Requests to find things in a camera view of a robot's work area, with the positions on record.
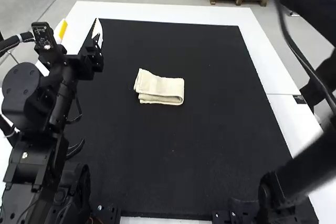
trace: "metal bracket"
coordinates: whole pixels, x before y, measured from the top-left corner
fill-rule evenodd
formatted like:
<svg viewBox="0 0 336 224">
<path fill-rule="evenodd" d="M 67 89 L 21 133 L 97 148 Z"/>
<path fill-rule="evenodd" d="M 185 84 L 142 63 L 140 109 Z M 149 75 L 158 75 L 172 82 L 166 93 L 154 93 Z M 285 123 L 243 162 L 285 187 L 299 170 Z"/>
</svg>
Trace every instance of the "metal bracket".
<svg viewBox="0 0 336 224">
<path fill-rule="evenodd" d="M 94 216 L 99 218 L 102 223 L 120 224 L 121 209 L 115 204 L 99 205 L 94 212 Z"/>
<path fill-rule="evenodd" d="M 301 224 L 295 209 L 260 211 L 258 201 L 229 199 L 228 210 L 212 212 L 213 224 Z"/>
</svg>

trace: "black mat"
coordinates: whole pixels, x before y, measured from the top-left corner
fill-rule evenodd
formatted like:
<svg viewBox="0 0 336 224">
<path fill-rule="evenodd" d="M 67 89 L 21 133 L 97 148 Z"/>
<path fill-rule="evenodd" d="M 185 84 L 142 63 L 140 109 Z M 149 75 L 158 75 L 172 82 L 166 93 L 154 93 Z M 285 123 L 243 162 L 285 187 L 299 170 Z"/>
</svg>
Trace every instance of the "black mat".
<svg viewBox="0 0 336 224">
<path fill-rule="evenodd" d="M 257 199 L 290 158 L 238 27 L 101 20 L 105 69 L 80 82 L 92 205 L 123 215 L 210 219 L 229 197 Z M 185 80 L 182 106 L 140 104 L 138 69 Z M 314 212 L 306 203 L 305 215 Z"/>
</svg>

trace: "white table surface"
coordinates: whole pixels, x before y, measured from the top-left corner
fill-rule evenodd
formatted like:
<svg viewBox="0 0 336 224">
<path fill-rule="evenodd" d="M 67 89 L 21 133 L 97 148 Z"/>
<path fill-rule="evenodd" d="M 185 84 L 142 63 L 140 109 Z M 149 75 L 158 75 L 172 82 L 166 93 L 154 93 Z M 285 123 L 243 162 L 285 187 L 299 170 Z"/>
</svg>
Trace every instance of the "white table surface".
<svg viewBox="0 0 336 224">
<path fill-rule="evenodd" d="M 300 92 L 249 8 L 76 2 L 66 17 L 68 28 L 62 41 L 69 54 L 78 53 L 94 19 L 97 17 L 239 26 L 291 155 L 297 155 L 321 134 L 321 128 L 309 107 L 305 104 L 296 104 L 292 95 L 300 94 Z M 48 70 L 40 62 L 37 62 L 36 66 L 44 75 L 48 74 Z M 5 139 L 0 142 L 0 176 L 4 176 L 11 149 Z M 334 223 L 336 179 L 312 193 L 310 199 L 320 223 Z M 122 217 L 121 219 L 122 224 L 154 224 L 158 222 L 160 224 L 210 223 L 198 220 L 156 218 Z"/>
</svg>

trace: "gray floor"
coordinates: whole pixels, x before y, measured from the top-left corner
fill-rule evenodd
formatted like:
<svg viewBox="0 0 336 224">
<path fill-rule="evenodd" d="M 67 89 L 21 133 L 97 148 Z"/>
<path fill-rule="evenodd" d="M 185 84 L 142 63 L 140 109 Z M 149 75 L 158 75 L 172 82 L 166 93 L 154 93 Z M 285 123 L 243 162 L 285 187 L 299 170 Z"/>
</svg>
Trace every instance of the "gray floor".
<svg viewBox="0 0 336 224">
<path fill-rule="evenodd" d="M 27 31 L 32 22 L 43 20 L 55 27 L 58 22 L 65 18 L 74 3 L 78 0 L 0 0 L 0 30 L 4 37 Z M 176 5 L 210 5 L 209 0 L 81 0 L 81 1 L 105 1 L 105 2 L 128 2 L 128 3 L 155 3 Z M 233 3 L 222 4 L 235 6 Z M 258 4 L 243 4 L 250 7 L 270 42 L 282 59 L 292 78 L 298 87 L 302 87 L 308 77 L 302 67 L 284 42 L 279 30 L 277 14 L 274 4 L 271 2 L 267 7 Z M 330 56 L 333 49 L 314 28 L 300 17 L 287 17 L 290 32 L 314 67 L 317 67 L 325 58 Z M 13 51 L 19 62 L 30 61 L 35 63 L 37 55 L 33 51 L 33 45 L 20 45 Z M 6 72 L 16 64 L 7 57 L 0 65 L 0 81 Z M 325 102 L 316 108 L 316 114 L 322 119 L 329 114 Z"/>
</svg>

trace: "folded towel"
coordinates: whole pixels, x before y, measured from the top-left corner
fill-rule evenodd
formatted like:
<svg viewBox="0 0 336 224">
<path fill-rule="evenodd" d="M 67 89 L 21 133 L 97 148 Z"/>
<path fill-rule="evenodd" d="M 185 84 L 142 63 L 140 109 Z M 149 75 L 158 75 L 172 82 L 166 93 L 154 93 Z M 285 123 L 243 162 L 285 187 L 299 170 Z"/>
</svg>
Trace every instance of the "folded towel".
<svg viewBox="0 0 336 224">
<path fill-rule="evenodd" d="M 139 69 L 134 90 L 139 93 L 140 103 L 181 105 L 184 100 L 184 80 L 155 76 Z"/>
</svg>

